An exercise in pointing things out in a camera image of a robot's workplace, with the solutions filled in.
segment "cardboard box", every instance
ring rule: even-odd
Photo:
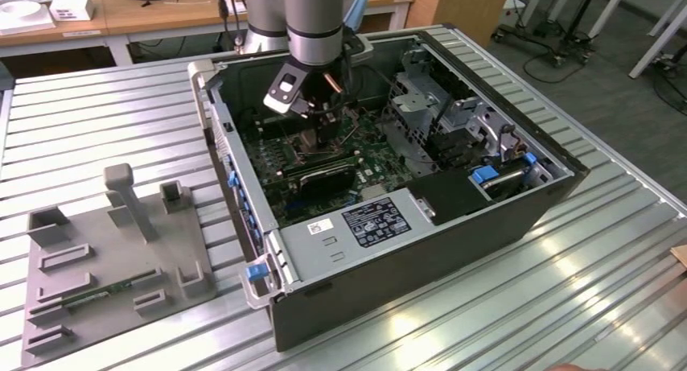
[[[94,18],[92,0],[52,0],[51,14],[58,21],[90,21]]]

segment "power supply label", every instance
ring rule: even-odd
[[[379,244],[411,230],[391,198],[373,202],[357,210],[343,213],[346,223],[358,243],[365,248]]]

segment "white table leg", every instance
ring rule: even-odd
[[[530,19],[533,18],[533,15],[535,14],[537,5],[539,5],[541,0],[530,0],[527,3],[527,7],[525,8],[523,13],[523,25],[527,26],[530,23]]]
[[[410,3],[402,2],[394,7],[391,20],[389,22],[389,30],[397,31],[406,27],[406,19],[409,18]]]
[[[649,35],[651,37],[657,37],[658,32],[663,29],[666,26],[666,23],[669,22],[669,19],[674,16],[675,11],[678,10],[679,6],[683,4],[685,0],[675,0],[674,4],[669,7],[666,10],[666,13],[662,15],[662,19],[658,20],[657,25],[654,25],[654,28],[649,32]]]
[[[599,32],[602,31],[603,27],[606,26],[606,23],[609,22],[609,19],[611,18],[611,14],[614,13],[615,9],[619,7],[621,0],[611,0],[609,1],[609,4],[606,5],[606,9],[603,9],[602,15],[599,16],[599,19],[597,20],[594,27],[591,27],[590,30],[590,38],[595,39],[595,37],[599,35]]]
[[[115,64],[119,67],[123,67],[125,65],[134,65],[130,47],[127,46],[129,44],[130,39],[126,35],[111,35],[106,37],[106,45],[110,47],[110,52],[112,53]]]
[[[551,10],[551,14],[549,15],[549,21],[557,21],[561,12],[563,11],[563,7],[569,3],[569,0],[558,0],[557,5],[554,6],[554,10]]]
[[[658,52],[663,49],[666,43],[674,37],[674,34],[678,31],[679,27],[683,25],[685,20],[687,20],[687,6],[683,7],[683,10],[679,12],[678,17],[675,17],[675,20],[669,25],[669,29],[666,29],[654,45],[651,45],[651,48],[649,52],[645,54],[645,57],[642,57],[641,62],[637,63],[635,69],[633,69],[633,72],[630,72],[630,77],[635,79],[642,74],[642,72],[645,72],[646,67],[654,61]]]

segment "white bowl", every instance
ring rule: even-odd
[[[16,19],[28,17],[42,10],[42,4],[32,1],[12,1],[0,5],[0,12]]]

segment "cart wheel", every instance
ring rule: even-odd
[[[495,43],[501,43],[503,41],[503,37],[506,37],[506,34],[503,33],[503,31],[499,29],[497,31],[497,33],[494,33],[493,35],[493,38],[494,38],[494,42]]]
[[[562,56],[554,56],[554,67],[555,68],[563,67],[565,62],[566,62],[566,59]]]

